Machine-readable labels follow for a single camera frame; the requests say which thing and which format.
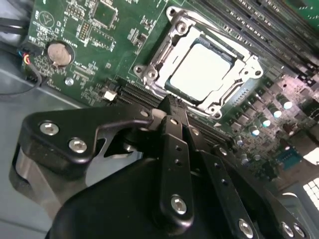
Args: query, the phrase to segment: wire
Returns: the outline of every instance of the wire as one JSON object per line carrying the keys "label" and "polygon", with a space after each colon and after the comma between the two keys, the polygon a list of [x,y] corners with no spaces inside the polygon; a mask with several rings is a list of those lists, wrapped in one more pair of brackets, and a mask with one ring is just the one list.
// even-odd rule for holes
{"label": "wire", "polygon": [[25,62],[26,65],[30,65],[29,54],[23,55],[23,61]]}
{"label": "wire", "polygon": [[25,93],[28,93],[32,90],[35,90],[37,89],[38,87],[40,87],[41,83],[42,83],[42,76],[40,74],[40,72],[37,70],[37,68],[30,62],[29,58],[28,58],[28,55],[26,54],[24,56],[24,58],[27,58],[27,61],[28,61],[28,67],[31,69],[31,71],[36,75],[37,77],[37,82],[34,84],[33,87],[25,90],[25,91],[22,91],[22,92],[17,92],[17,93],[8,93],[8,94],[0,94],[0,100],[7,100],[7,99],[10,99],[12,97],[17,97],[17,96],[21,96],[21,95],[24,95]]}

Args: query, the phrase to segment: capacitor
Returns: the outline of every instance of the capacitor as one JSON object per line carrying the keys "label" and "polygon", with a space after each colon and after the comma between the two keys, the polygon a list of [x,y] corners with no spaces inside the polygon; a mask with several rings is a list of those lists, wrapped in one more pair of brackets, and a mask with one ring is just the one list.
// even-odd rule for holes
{"label": "capacitor", "polygon": [[279,143],[280,143],[280,145],[282,146],[282,148],[285,149],[285,151],[287,151],[287,150],[290,149],[290,145],[288,144],[288,142],[287,142],[285,139],[281,138],[281,139],[279,140]]}
{"label": "capacitor", "polygon": [[263,125],[263,127],[265,127],[265,128],[267,128],[271,125],[271,121],[265,116],[260,117],[259,120],[260,120],[261,124]]}
{"label": "capacitor", "polygon": [[243,139],[241,138],[241,136],[236,136],[235,137],[235,142],[238,146],[243,146],[244,145],[244,142],[243,142]]}
{"label": "capacitor", "polygon": [[254,159],[255,159],[256,161],[259,161],[259,160],[261,159],[261,156],[260,156],[259,154],[256,154],[256,155],[254,156]]}
{"label": "capacitor", "polygon": [[295,123],[294,124],[285,123],[283,124],[283,129],[289,136],[292,136],[295,134],[296,130],[298,129],[298,126]]}
{"label": "capacitor", "polygon": [[281,115],[283,114],[277,107],[272,106],[268,108],[270,113],[275,117],[275,118],[280,118]]}
{"label": "capacitor", "polygon": [[260,134],[259,129],[257,128],[257,126],[253,125],[249,127],[249,131],[251,133],[252,136],[258,136]]}
{"label": "capacitor", "polygon": [[293,103],[290,100],[288,100],[285,96],[280,96],[278,101],[284,107],[285,110],[289,110],[293,106]]}
{"label": "capacitor", "polygon": [[246,163],[249,162],[249,159],[248,159],[246,153],[243,153],[242,155],[240,155],[240,160],[241,160],[241,164],[242,164],[242,165],[244,165],[244,164],[246,164]]}

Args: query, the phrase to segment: cpu socket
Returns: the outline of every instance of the cpu socket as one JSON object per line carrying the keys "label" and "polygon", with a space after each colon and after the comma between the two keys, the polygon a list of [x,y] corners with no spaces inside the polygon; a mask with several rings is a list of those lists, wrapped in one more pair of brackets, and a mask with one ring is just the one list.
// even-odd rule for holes
{"label": "cpu socket", "polygon": [[203,25],[218,29],[196,12],[170,6],[172,27],[148,65],[134,73],[154,94],[173,94],[189,109],[216,119],[221,108],[248,79],[263,75],[258,57],[242,45]]}

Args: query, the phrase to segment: motherboard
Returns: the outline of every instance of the motherboard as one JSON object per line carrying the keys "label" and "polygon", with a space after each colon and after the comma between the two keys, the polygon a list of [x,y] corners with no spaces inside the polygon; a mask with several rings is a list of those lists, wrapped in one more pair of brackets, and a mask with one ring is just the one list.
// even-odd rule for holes
{"label": "motherboard", "polygon": [[35,0],[21,51],[91,107],[180,97],[209,144],[271,180],[319,121],[318,17],[311,0]]}

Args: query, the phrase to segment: screw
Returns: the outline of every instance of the screw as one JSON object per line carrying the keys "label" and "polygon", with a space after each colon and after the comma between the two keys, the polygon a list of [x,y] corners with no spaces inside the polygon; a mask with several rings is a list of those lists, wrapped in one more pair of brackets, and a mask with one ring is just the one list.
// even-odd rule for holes
{"label": "screw", "polygon": [[70,77],[67,77],[64,81],[64,83],[67,85],[67,86],[73,86],[74,84],[74,80]]}
{"label": "screw", "polygon": [[223,149],[222,147],[219,148],[219,151],[226,156],[227,155],[227,151],[225,149]]}
{"label": "screw", "polygon": [[287,235],[288,235],[289,237],[291,237],[291,238],[294,237],[294,232],[293,232],[293,230],[291,230],[291,228],[287,225],[287,223],[282,222],[282,223],[281,223],[281,226],[282,226],[284,232],[287,233]]}
{"label": "screw", "polygon": [[145,111],[141,111],[141,115],[143,115],[144,117],[148,117],[149,116],[149,114],[147,112],[145,112]]}
{"label": "screw", "polygon": [[179,34],[185,34],[187,32],[187,25],[185,22],[179,22],[177,25],[176,25],[176,30]]}
{"label": "screw", "polygon": [[182,198],[174,196],[172,197],[171,201],[171,206],[173,209],[180,215],[183,215],[187,211],[187,206],[186,203],[183,201]]}
{"label": "screw", "polygon": [[148,76],[149,78],[151,78],[152,80],[153,79],[156,79],[156,77],[159,75],[159,73],[156,71],[156,70],[149,70],[148,72]]}
{"label": "screw", "polygon": [[192,128],[191,131],[196,135],[199,136],[199,131],[195,128]]}
{"label": "screw", "polygon": [[76,153],[84,153],[88,147],[84,141],[73,139],[69,142],[69,148]]}
{"label": "screw", "polygon": [[305,237],[306,237],[304,231],[303,231],[297,224],[294,224],[294,229],[296,230],[296,232],[298,232],[298,234],[299,234],[302,238],[305,238]]}
{"label": "screw", "polygon": [[254,237],[254,232],[252,228],[244,219],[239,219],[238,225],[239,225],[239,229],[243,232],[243,234],[245,234],[247,238]]}
{"label": "screw", "polygon": [[175,124],[175,125],[178,125],[178,122],[176,120],[174,120],[174,119],[170,119],[170,122]]}
{"label": "screw", "polygon": [[56,124],[46,122],[40,125],[40,130],[42,133],[52,136],[59,132],[59,127]]}

